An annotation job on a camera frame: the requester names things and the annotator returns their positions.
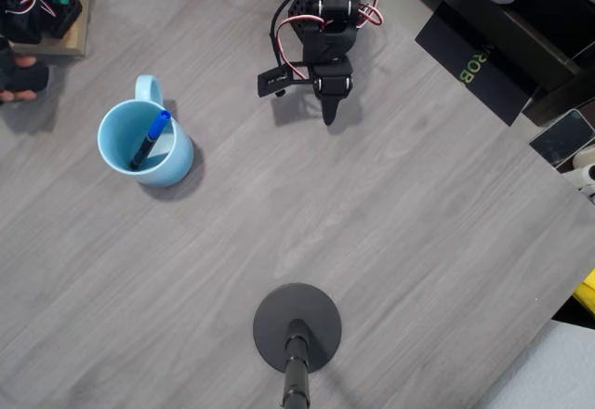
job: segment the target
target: mug handle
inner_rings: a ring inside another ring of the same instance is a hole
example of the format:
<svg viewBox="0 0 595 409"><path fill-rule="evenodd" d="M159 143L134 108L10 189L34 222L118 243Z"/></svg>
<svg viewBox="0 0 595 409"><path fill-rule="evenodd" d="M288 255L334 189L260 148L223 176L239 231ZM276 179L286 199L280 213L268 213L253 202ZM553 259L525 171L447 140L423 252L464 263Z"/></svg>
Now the mug handle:
<svg viewBox="0 0 595 409"><path fill-rule="evenodd" d="M150 100L164 106L164 97L161 94L161 88L155 76L142 74L137 78L137 84L134 88L134 98L140 100Z"/></svg>

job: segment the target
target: wooden block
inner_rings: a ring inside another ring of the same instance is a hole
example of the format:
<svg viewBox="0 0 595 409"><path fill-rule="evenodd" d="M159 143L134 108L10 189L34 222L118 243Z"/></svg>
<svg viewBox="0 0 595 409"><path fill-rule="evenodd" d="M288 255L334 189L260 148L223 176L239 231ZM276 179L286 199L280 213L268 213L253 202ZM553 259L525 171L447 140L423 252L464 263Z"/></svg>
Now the wooden block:
<svg viewBox="0 0 595 409"><path fill-rule="evenodd" d="M13 44L18 53L57 56L84 56L89 0L80 0L83 11L70 30L61 39L44 37L39 45Z"/></svg>

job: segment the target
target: black bracket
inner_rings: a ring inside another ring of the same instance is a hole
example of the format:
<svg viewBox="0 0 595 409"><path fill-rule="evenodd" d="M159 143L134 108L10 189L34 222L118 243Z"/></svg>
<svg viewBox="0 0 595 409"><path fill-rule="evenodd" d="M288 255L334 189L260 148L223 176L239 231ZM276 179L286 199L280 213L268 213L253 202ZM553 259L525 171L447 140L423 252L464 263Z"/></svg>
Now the black bracket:
<svg viewBox="0 0 595 409"><path fill-rule="evenodd" d="M292 65L307 67L310 79L295 79L289 67L282 65L258 75L258 95L263 98L275 93L277 97L281 97L289 86L310 84L316 98L322 103L324 123L333 124L337 117L338 104L353 88L353 68L349 58L344 56L327 64L292 62Z"/></svg>

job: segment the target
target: yellow object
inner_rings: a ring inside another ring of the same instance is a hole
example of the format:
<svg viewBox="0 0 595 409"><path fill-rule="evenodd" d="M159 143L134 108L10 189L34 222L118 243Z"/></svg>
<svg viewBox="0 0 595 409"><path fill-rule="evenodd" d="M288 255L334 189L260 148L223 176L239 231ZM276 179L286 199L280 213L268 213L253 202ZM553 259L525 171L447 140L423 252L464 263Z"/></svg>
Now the yellow object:
<svg viewBox="0 0 595 409"><path fill-rule="evenodd" d="M589 276L587 276L587 279L583 281L583 284L590 286L595 290L595 270Z"/></svg>
<svg viewBox="0 0 595 409"><path fill-rule="evenodd" d="M595 270L578 286L574 296L583 307L595 316Z"/></svg>

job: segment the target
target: smartphone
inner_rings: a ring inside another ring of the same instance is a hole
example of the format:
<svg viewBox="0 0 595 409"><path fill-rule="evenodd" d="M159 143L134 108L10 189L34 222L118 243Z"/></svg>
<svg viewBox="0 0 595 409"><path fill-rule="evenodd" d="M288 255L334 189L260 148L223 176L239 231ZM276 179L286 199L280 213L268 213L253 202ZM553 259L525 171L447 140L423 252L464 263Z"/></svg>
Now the smartphone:
<svg viewBox="0 0 595 409"><path fill-rule="evenodd" d="M571 110L529 142L557 167L595 139L595 129L578 110Z"/></svg>

